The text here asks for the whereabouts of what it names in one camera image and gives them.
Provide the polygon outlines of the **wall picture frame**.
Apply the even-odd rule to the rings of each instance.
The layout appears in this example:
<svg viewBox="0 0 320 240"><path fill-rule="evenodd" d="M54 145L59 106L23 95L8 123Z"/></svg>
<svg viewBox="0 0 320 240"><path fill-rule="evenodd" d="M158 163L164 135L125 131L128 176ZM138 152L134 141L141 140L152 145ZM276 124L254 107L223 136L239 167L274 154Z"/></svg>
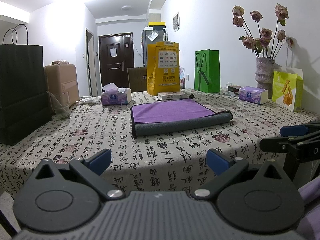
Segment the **wall picture frame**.
<svg viewBox="0 0 320 240"><path fill-rule="evenodd" d="M177 13L174 18L172 19L172 28L174 32L178 31L181 26L180 26L180 14Z"/></svg>

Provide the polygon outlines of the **black paper shopping bag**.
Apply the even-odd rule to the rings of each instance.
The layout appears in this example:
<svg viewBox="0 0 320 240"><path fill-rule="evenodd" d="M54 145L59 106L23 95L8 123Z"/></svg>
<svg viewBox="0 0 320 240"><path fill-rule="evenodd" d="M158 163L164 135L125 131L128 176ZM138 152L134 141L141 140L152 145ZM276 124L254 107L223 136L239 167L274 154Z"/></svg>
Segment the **black paper shopping bag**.
<svg viewBox="0 0 320 240"><path fill-rule="evenodd" d="M51 120L42 46L1 44L1 144L13 146Z"/></svg>

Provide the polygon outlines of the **clear glass cup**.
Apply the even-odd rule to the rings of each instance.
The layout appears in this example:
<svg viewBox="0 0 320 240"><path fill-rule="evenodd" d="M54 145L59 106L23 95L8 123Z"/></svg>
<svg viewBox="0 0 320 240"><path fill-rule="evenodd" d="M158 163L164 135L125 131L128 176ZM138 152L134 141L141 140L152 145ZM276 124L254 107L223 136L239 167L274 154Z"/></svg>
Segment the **clear glass cup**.
<svg viewBox="0 0 320 240"><path fill-rule="evenodd" d="M52 109L59 120L63 120L70 117L70 99L69 93L63 92L60 94L53 94L47 91L50 97Z"/></svg>

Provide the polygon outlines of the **calligraphy print tablecloth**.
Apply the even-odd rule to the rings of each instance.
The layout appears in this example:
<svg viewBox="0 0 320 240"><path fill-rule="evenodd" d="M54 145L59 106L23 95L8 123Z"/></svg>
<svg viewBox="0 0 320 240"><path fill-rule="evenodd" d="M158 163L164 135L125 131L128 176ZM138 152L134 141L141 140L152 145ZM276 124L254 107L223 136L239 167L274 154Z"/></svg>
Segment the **calligraphy print tablecloth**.
<svg viewBox="0 0 320 240"><path fill-rule="evenodd" d="M206 128L134 138L129 106L76 104L68 119L54 119L14 146L1 146L1 188L16 196L33 169L44 159L65 164L88 158L102 149L112 153L103 178L129 192L190 192L212 179L206 152L213 148L229 157L243 157L252 164L267 159L284 160L281 153L263 153L259 141L277 137L283 126L319 120L305 109L289 111L273 101L263 105L234 96L188 89L195 101L214 112L229 111L229 123Z"/></svg>

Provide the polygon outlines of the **grey refrigerator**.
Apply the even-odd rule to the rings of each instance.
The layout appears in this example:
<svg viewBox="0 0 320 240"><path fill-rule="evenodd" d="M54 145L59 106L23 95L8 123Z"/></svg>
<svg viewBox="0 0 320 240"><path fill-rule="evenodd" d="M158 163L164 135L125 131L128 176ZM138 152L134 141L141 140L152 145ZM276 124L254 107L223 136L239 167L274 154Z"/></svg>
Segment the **grey refrigerator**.
<svg viewBox="0 0 320 240"><path fill-rule="evenodd" d="M148 62L148 45L163 41L164 28L142 31L143 66Z"/></svg>

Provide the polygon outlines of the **dark brown entrance door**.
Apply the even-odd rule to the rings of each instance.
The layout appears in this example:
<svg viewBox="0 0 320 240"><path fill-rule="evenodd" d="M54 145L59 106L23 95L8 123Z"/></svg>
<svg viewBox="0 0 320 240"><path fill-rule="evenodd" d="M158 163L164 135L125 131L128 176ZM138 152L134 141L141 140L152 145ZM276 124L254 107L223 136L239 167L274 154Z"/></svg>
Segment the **dark brown entrance door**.
<svg viewBox="0 0 320 240"><path fill-rule="evenodd" d="M129 87L127 69L133 68L133 33L99 36L101 85Z"/></svg>

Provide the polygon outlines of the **round ceiling lamp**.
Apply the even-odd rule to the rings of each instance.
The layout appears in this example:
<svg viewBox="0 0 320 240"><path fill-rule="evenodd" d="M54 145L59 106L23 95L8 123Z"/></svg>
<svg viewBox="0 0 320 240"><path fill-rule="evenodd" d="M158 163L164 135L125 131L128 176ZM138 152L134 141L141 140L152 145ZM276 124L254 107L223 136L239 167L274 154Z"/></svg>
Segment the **round ceiling lamp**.
<svg viewBox="0 0 320 240"><path fill-rule="evenodd" d="M131 11L133 10L133 7L131 7L130 5L124 5L121 7L122 11Z"/></svg>

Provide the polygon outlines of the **yellow paper bag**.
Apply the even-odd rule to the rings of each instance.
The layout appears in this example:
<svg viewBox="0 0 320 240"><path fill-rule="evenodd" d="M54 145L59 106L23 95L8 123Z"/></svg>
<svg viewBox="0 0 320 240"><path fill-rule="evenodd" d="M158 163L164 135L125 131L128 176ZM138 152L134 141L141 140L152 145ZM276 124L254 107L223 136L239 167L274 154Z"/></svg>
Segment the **yellow paper bag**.
<svg viewBox="0 0 320 240"><path fill-rule="evenodd" d="M162 41L148 45L147 92L180 91L180 50L176 42Z"/></svg>

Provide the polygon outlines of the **purple and grey towel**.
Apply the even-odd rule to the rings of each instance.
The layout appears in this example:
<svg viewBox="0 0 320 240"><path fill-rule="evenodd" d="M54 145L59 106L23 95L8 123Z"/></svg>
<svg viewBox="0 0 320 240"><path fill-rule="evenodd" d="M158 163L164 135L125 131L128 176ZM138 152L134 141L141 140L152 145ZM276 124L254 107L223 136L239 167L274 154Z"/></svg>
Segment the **purple and grey towel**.
<svg viewBox="0 0 320 240"><path fill-rule="evenodd" d="M134 105L131 120L136 138L225 124L233 120L233 114L214 112L193 99L181 99Z"/></svg>

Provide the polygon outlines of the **white book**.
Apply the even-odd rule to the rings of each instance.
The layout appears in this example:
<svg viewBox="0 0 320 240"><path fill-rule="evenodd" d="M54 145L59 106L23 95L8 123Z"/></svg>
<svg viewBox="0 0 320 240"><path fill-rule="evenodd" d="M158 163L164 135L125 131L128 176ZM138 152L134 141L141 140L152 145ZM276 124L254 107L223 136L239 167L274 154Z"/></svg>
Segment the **white book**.
<svg viewBox="0 0 320 240"><path fill-rule="evenodd" d="M158 100L179 100L179 99L187 99L188 96L184 92L161 92L158 93Z"/></svg>

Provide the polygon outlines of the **pink hard-shell suitcase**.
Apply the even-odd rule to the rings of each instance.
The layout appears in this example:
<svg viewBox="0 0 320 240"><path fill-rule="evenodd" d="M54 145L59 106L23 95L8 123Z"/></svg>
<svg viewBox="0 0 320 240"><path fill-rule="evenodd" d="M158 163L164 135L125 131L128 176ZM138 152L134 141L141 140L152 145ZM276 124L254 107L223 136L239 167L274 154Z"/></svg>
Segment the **pink hard-shell suitcase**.
<svg viewBox="0 0 320 240"><path fill-rule="evenodd" d="M75 65L66 63L50 64L44 67L44 77L47 90L51 93L69 93L70 107L79 100L78 80ZM51 110L54 112L50 102L49 94L48 99Z"/></svg>

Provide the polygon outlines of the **crumpled white tissue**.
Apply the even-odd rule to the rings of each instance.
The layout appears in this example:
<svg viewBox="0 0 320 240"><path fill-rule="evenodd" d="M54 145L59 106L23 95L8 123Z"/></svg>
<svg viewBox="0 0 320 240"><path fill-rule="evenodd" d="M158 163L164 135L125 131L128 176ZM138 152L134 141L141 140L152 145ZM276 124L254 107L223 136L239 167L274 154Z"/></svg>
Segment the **crumpled white tissue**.
<svg viewBox="0 0 320 240"><path fill-rule="evenodd" d="M99 104L101 104L101 98L98 96L83 98L80 100L80 104L82 104L82 105L99 105Z"/></svg>

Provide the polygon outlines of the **purple tissue pack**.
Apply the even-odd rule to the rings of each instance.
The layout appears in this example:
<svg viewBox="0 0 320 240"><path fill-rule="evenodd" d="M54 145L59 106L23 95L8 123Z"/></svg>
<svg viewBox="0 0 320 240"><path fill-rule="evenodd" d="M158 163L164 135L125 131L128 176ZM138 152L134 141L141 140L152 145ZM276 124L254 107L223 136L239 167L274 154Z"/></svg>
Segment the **purple tissue pack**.
<svg viewBox="0 0 320 240"><path fill-rule="evenodd" d="M130 88L119 88L116 84L109 83L102 90L100 97L103 106L128 105L132 100Z"/></svg>
<svg viewBox="0 0 320 240"><path fill-rule="evenodd" d="M254 87L241 87L239 89L239 99L263 105L268 101L268 90Z"/></svg>

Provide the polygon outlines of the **green paper shopping bag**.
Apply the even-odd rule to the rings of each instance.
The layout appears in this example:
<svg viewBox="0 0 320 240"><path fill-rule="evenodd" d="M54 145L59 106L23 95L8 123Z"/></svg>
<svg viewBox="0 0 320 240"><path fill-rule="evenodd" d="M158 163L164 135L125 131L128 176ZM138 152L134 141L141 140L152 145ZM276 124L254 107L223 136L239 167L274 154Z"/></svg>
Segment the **green paper shopping bag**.
<svg viewBox="0 0 320 240"><path fill-rule="evenodd" d="M205 93L220 92L220 57L218 50L195 52L194 89Z"/></svg>

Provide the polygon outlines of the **dark flat box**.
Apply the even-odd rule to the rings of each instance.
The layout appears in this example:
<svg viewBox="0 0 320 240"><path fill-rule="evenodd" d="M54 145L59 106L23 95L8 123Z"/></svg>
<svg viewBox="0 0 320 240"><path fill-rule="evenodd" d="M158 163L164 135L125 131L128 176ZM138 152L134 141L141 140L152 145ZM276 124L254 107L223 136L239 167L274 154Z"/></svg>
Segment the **dark flat box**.
<svg viewBox="0 0 320 240"><path fill-rule="evenodd" d="M240 88L242 88L242 86L236 86L236 85L228 85L227 86L227 90L230 92L233 92L235 94L239 93Z"/></svg>

